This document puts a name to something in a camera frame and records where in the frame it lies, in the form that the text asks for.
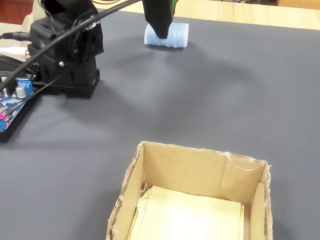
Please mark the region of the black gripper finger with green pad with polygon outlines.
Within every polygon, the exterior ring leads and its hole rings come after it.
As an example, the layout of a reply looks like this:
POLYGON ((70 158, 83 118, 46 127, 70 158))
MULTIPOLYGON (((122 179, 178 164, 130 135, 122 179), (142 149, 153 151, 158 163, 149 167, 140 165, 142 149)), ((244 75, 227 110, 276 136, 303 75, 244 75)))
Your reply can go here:
POLYGON ((160 39, 166 39, 178 0, 142 0, 144 16, 160 39))

